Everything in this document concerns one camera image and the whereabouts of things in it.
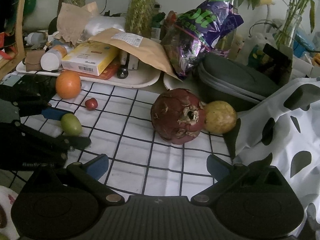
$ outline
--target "barcode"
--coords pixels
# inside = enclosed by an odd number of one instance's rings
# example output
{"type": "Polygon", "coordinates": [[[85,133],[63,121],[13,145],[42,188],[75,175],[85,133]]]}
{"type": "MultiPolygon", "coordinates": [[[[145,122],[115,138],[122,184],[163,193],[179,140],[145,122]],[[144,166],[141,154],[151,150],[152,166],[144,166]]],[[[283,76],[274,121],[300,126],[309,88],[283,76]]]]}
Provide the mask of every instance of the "barcode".
{"type": "Polygon", "coordinates": [[[93,69],[92,69],[92,68],[89,68],[89,67],[81,67],[81,66],[79,66],[79,69],[80,69],[80,70],[89,71],[89,72],[93,72],[93,69]]]}

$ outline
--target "screw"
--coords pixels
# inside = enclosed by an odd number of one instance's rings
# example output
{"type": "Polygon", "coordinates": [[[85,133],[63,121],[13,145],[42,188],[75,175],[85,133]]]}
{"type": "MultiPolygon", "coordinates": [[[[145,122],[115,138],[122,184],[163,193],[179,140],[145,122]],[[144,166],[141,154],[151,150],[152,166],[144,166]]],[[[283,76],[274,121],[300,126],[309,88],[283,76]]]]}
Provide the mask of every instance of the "screw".
{"type": "Polygon", "coordinates": [[[196,195],[193,199],[200,203],[205,203],[210,200],[210,198],[207,195],[196,195]]]}
{"type": "Polygon", "coordinates": [[[119,202],[121,200],[121,196],[118,194],[110,194],[106,196],[106,200],[109,202],[119,202]]]}
{"type": "Polygon", "coordinates": [[[61,158],[62,158],[63,160],[68,159],[68,157],[67,157],[67,155],[66,155],[65,153],[61,153],[61,158]]]}

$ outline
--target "orange fruit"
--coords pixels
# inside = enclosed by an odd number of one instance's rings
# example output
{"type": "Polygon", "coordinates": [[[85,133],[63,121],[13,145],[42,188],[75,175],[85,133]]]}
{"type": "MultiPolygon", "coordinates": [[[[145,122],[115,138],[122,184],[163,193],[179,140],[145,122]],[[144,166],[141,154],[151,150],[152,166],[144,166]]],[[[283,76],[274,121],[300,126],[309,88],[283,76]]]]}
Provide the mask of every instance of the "orange fruit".
{"type": "Polygon", "coordinates": [[[75,98],[81,91],[81,80],[77,72],[63,71],[56,80],[56,92],[63,99],[75,98]]]}

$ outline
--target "green fruit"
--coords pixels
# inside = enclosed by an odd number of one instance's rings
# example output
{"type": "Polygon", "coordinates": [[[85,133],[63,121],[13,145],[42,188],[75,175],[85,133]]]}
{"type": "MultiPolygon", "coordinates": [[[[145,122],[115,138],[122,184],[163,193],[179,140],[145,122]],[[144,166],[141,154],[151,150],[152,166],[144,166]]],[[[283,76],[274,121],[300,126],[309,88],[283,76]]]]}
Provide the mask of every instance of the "green fruit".
{"type": "Polygon", "coordinates": [[[0,240],[9,240],[9,238],[0,233],[0,240]]]}
{"type": "Polygon", "coordinates": [[[79,119],[74,114],[65,114],[61,120],[62,130],[70,136],[78,136],[82,133],[82,126],[79,119]]]}

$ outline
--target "red fruit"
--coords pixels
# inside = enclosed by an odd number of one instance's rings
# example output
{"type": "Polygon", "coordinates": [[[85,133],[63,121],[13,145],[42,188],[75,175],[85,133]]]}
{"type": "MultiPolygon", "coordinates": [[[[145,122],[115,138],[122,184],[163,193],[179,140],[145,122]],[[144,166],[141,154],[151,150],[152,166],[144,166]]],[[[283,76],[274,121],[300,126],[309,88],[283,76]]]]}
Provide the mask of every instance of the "red fruit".
{"type": "Polygon", "coordinates": [[[85,101],[84,105],[89,111],[93,111],[97,109],[98,101],[95,98],[90,98],[85,101]]]}
{"type": "Polygon", "coordinates": [[[195,139],[204,127],[201,101],[186,89],[169,90],[159,95],[151,108],[151,121],[160,137],[182,145],[195,139]]]}

